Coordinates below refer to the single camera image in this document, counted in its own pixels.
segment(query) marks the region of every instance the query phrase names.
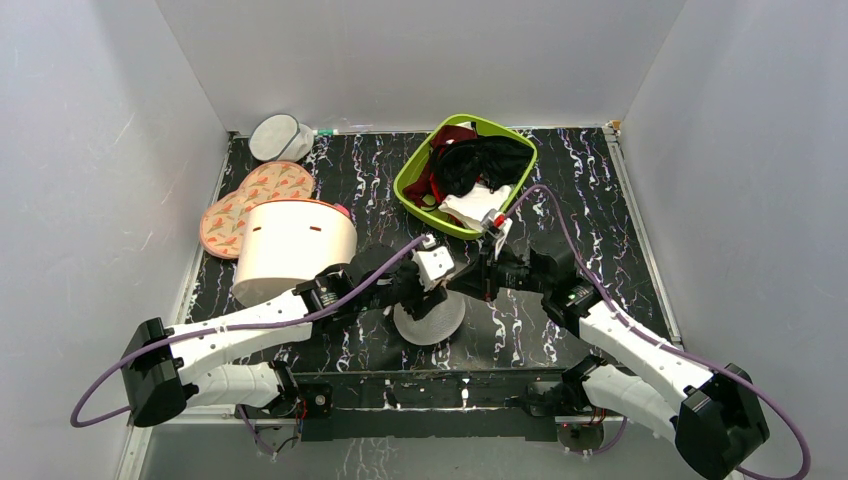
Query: dark red cloth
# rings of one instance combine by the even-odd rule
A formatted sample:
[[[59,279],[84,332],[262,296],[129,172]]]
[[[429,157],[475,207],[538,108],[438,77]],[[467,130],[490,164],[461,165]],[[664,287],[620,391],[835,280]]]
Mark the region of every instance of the dark red cloth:
[[[415,183],[407,185],[403,189],[403,195],[410,199],[418,208],[434,208],[442,203],[445,195],[442,195],[436,187],[435,179],[430,173],[430,162],[433,158],[438,158],[448,145],[472,138],[477,138],[477,132],[470,128],[445,125],[439,129],[433,139],[430,140],[430,158],[427,159],[424,170],[421,171],[421,175],[418,176],[418,180]],[[424,197],[427,195],[432,195],[436,199],[436,202],[432,205],[424,202]]]

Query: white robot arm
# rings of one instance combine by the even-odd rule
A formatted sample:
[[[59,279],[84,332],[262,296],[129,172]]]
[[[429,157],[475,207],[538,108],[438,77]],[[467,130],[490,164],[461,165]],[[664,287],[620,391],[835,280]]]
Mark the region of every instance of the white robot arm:
[[[387,255],[376,257],[370,259],[371,263],[381,263],[376,260]],[[454,265],[447,248],[436,247],[430,239],[355,301],[319,321],[336,321],[398,303],[398,308],[422,319],[445,300],[447,290],[484,301],[496,298],[501,287],[542,293],[542,306],[553,322],[600,347],[636,375],[589,356],[564,372],[562,382],[534,391],[524,400],[544,405],[543,414],[551,416],[591,407],[619,412],[673,442],[704,477],[725,478],[768,438],[756,398],[752,400],[750,392],[725,377],[638,338],[631,329],[640,329],[656,342],[668,344],[629,316],[629,326],[620,322],[616,314],[626,314],[600,301],[599,293],[577,275],[573,264],[573,253],[559,240],[542,236],[531,241],[529,261],[525,262],[498,236],[484,242],[475,262],[451,275]],[[372,271],[362,265],[328,268],[314,280],[264,304],[202,323],[165,329],[158,319],[144,322],[127,352],[168,336],[210,328],[215,333],[174,342],[122,368],[133,423],[156,425],[185,408],[205,405],[249,405],[272,415],[291,413],[296,403],[304,400],[302,389],[285,364],[231,363],[264,348],[309,339],[313,324],[298,320],[333,304]],[[292,325],[236,328],[286,319],[293,319],[289,322]],[[730,367],[744,375],[735,366]],[[329,414],[332,402],[322,398],[320,392],[312,395],[310,413],[317,409]]]

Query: green basket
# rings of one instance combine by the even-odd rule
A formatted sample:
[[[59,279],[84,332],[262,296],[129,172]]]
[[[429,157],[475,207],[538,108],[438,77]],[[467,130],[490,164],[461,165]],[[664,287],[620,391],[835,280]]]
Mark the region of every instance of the green basket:
[[[460,113],[458,115],[453,115],[448,117],[447,120],[442,122],[441,125],[438,126],[427,138],[424,140],[415,153],[412,154],[412,157],[409,158],[409,161],[403,166],[398,173],[398,176],[394,181],[394,192],[395,196],[400,200],[403,204],[404,208],[409,210],[410,213],[420,218],[422,222],[430,225],[436,230],[447,233],[450,236],[461,238],[462,240],[474,240],[475,238],[481,237],[483,234],[474,230],[469,230],[467,228],[463,228],[455,225],[449,218],[448,214],[436,209],[431,212],[426,212],[416,207],[414,203],[412,203],[408,198],[403,196],[403,189],[407,186],[415,183],[418,180],[418,177],[421,176],[421,172],[424,170],[424,166],[427,165],[427,161],[430,159],[430,140],[436,136],[436,133],[441,130],[445,125],[459,125],[460,123],[465,122],[476,122],[477,123],[477,133],[483,136],[490,135],[501,135],[504,137],[513,138],[518,140],[521,143],[529,146],[533,149],[533,158],[530,159],[530,163],[527,165],[527,170],[524,171],[524,175],[521,176],[521,180],[518,181],[518,184],[515,188],[512,189],[512,192],[509,194],[509,197],[506,199],[503,205],[501,205],[501,211],[507,209],[510,203],[515,199],[515,196],[518,194],[519,190],[521,190],[521,186],[524,185],[524,182],[527,180],[527,176],[530,175],[530,171],[533,170],[533,166],[536,165],[536,146],[533,145],[533,142],[528,140],[527,138],[522,137],[518,133],[502,126],[498,125],[495,122],[490,122],[485,118],[475,117],[474,115],[466,115],[464,113]],[[427,196],[425,199],[428,202],[434,202],[435,198],[432,196]]]

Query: black countertop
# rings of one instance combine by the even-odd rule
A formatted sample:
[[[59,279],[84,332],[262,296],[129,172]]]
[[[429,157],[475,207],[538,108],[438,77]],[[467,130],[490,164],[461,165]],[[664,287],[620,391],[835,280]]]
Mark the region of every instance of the black countertop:
[[[571,233],[589,268],[600,275],[613,298],[636,320],[668,338],[603,131],[563,128],[521,133],[538,149],[538,162],[525,186],[542,182],[560,196]],[[316,179],[315,198],[350,209],[359,236],[358,251],[375,243],[400,247],[421,233],[432,232],[408,214],[392,192],[392,179],[425,136],[318,137],[312,152],[301,162]],[[219,198],[237,188],[259,165],[250,155],[247,139],[234,139],[230,149]],[[555,225],[551,199],[540,193],[529,200],[519,209],[509,237],[518,254],[526,252],[533,232]],[[476,241],[433,233],[449,245],[458,264],[467,262],[478,248]],[[235,266],[235,261],[204,253],[188,322],[242,308],[230,293]],[[459,331],[434,346],[406,342],[381,312],[368,312],[346,328],[257,352],[242,363],[284,359],[295,373],[313,375],[410,370],[561,371],[579,362],[590,349],[549,322],[539,298],[537,294],[507,290],[492,304],[466,299],[466,318]]]

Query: black cloth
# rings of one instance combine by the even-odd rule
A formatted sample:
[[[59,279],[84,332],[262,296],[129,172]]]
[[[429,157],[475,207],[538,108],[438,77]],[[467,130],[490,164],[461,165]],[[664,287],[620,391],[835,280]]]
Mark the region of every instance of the black cloth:
[[[503,136],[478,137],[433,149],[430,171],[442,195],[461,197],[478,181],[497,190],[516,185],[533,158],[533,149]]]

